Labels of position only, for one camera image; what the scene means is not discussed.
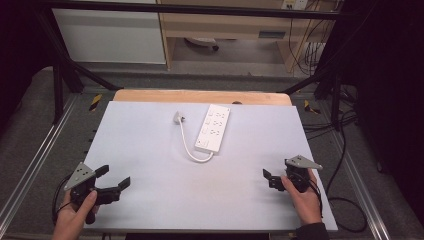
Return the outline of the black curtain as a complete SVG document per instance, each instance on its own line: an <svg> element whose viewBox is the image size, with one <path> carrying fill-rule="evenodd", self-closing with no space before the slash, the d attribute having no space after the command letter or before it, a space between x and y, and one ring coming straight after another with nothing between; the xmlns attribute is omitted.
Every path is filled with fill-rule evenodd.
<svg viewBox="0 0 424 240"><path fill-rule="evenodd" d="M424 0L378 0L351 43L367 137L424 227Z"/></svg>

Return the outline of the black metal frame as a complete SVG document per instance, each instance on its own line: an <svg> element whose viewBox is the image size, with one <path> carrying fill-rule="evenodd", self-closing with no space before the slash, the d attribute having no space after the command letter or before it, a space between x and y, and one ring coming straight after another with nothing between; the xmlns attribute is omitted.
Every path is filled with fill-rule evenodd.
<svg viewBox="0 0 424 240"><path fill-rule="evenodd" d="M34 15L51 44L50 55L53 58L54 73L54 97L55 117L57 124L64 115L63 82L66 82L72 92L81 92L84 86L76 74L80 72L92 81L100 84L108 90L120 90L98 77L88 69L77 64L68 54L66 47L61 43L61 35L51 26L52 22L47 19L45 12L51 9L72 10L95 10L95 11L119 11L119 12L146 12L146 13L172 13L172 14L197 14L197 15L220 15L220 16L243 16L243 17L268 17L287 19L320 19L342 20L348 15L337 12L318 12L307 10L275 10L264 8L224 7L224 6L200 6L200 5L176 5L176 4L149 4L149 3L125 3L125 2L100 2L100 1L74 1L74 0L38 0L33 5Z"/></svg>

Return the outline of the white power strip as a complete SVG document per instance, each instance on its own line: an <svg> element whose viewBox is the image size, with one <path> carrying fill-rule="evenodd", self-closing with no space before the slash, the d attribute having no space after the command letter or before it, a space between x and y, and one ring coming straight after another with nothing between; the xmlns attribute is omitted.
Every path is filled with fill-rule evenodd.
<svg viewBox="0 0 424 240"><path fill-rule="evenodd" d="M195 149L218 153L230 115L228 107L211 104L195 142Z"/></svg>

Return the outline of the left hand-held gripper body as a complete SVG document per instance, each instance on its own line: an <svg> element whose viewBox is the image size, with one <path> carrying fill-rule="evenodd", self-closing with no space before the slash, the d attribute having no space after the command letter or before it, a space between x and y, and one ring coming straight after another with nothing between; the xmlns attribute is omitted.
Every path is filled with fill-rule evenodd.
<svg viewBox="0 0 424 240"><path fill-rule="evenodd" d="M65 191L70 191L72 204L80 207L84 199L92 191L97 192L96 206L111 204L120 200L120 188L118 185L108 188L97 188L95 186L96 180L100 178L96 176L96 170L92 170L83 162L78 164L64 187Z"/></svg>

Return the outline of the person's right hand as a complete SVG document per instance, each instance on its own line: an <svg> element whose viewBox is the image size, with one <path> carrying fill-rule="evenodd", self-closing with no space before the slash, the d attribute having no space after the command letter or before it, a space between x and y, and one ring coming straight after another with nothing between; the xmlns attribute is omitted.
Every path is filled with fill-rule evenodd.
<svg viewBox="0 0 424 240"><path fill-rule="evenodd" d="M300 224L304 226L321 223L321 204L314 190L309 187L305 192L299 192L287 176L282 176L281 181L292 199L294 208L300 219Z"/></svg>

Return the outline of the office chair base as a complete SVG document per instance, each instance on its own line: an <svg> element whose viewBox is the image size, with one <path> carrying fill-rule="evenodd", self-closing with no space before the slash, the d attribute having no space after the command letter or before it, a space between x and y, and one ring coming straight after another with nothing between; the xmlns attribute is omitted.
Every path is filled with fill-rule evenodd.
<svg viewBox="0 0 424 240"><path fill-rule="evenodd" d="M203 47L211 47L213 51L218 51L219 46L213 38L186 38L186 41Z"/></svg>

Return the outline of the white wall socket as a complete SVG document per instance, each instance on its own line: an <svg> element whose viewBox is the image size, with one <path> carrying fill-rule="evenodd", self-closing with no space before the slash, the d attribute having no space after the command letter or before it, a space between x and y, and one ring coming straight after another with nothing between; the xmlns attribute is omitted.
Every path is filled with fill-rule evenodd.
<svg viewBox="0 0 424 240"><path fill-rule="evenodd" d="M305 10L308 0L283 0L282 8L287 10Z"/></svg>

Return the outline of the white cabinet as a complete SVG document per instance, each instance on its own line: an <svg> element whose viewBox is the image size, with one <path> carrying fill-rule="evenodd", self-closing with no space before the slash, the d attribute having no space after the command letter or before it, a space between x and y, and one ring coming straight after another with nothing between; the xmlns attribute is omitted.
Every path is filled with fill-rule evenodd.
<svg viewBox="0 0 424 240"><path fill-rule="evenodd" d="M166 62L157 13L67 9L53 13L74 61Z"/></svg>

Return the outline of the aluminium rail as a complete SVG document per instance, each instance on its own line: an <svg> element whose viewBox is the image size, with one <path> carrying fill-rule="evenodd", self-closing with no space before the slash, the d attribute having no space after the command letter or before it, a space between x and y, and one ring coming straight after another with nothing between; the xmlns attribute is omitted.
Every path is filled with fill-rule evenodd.
<svg viewBox="0 0 424 240"><path fill-rule="evenodd" d="M344 169L351 182L359 205L365 213L369 229L375 240L390 240L390 234L382 220L377 207L356 168L353 158L347 149L347 141L343 139L340 132L333 132L332 138L339 152L343 155Z"/></svg>
<svg viewBox="0 0 424 240"><path fill-rule="evenodd" d="M26 194L28 193L42 165L48 157L52 147L54 146L54 143L56 142L56 139L60 135L70 114L72 113L73 108L75 106L75 102L77 101L78 97L78 94L71 94L69 96L63 108L63 115L59 118L57 123L53 124L50 127L46 137L43 139L36 154L31 159L31 162L26 168L24 174L22 175L18 184L14 188L14 191L8 198L4 207L0 210L0 239L2 239L5 235Z"/></svg>

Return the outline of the person's left hand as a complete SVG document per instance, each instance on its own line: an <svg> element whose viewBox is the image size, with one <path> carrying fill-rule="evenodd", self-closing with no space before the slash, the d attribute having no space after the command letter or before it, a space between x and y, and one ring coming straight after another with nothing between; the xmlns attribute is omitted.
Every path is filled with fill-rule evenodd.
<svg viewBox="0 0 424 240"><path fill-rule="evenodd" d="M95 205L96 191L92 191L78 209L75 209L70 199L70 192L67 191L63 198L61 210L58 212L52 240L78 240L87 215L97 212L98 207Z"/></svg>

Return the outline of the wooden table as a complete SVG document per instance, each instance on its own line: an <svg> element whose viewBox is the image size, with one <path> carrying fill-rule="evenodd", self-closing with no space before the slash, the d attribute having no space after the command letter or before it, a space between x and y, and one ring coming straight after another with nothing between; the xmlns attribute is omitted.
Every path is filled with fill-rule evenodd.
<svg viewBox="0 0 424 240"><path fill-rule="evenodd" d="M121 89L116 92L113 100L130 102L292 105L292 101L287 94L240 91Z"/></svg>

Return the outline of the light wooden desk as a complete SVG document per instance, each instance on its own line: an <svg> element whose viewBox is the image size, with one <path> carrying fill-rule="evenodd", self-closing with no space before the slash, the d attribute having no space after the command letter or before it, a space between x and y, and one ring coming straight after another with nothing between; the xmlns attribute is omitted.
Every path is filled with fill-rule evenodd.
<svg viewBox="0 0 424 240"><path fill-rule="evenodd" d="M159 4L282 8L283 0L156 0ZM308 0L307 11L335 12L337 0ZM329 20L243 17L197 14L159 15L163 36L172 38L263 39L277 43L286 70L300 62L304 44L326 41L333 23Z"/></svg>

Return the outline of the yellow black tape marker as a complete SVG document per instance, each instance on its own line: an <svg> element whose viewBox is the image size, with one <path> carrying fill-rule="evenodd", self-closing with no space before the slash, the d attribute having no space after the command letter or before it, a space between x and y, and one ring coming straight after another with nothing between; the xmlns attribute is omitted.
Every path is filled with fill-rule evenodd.
<svg viewBox="0 0 424 240"><path fill-rule="evenodd" d="M95 111L95 110L96 110L96 108L97 108L97 106L98 106L98 104L99 104L99 102L100 102L101 98L102 98L102 94L97 94L97 95L93 98L93 100L92 100L92 102L91 102L91 104L90 104L90 107L89 107L89 111L90 111L90 112L93 112L93 111Z"/></svg>
<svg viewBox="0 0 424 240"><path fill-rule="evenodd" d="M314 114L321 114L319 109L312 108L308 100L304 100L304 110L307 112L312 112Z"/></svg>

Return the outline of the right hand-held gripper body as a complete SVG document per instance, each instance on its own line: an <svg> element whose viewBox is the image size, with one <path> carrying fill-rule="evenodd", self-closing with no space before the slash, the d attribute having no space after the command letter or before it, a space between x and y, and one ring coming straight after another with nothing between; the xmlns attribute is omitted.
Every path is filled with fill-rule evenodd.
<svg viewBox="0 0 424 240"><path fill-rule="evenodd" d="M305 192L309 188L310 176L308 170L323 169L322 165L315 163L302 155L286 159L285 165L287 166L286 176L301 193Z"/></svg>

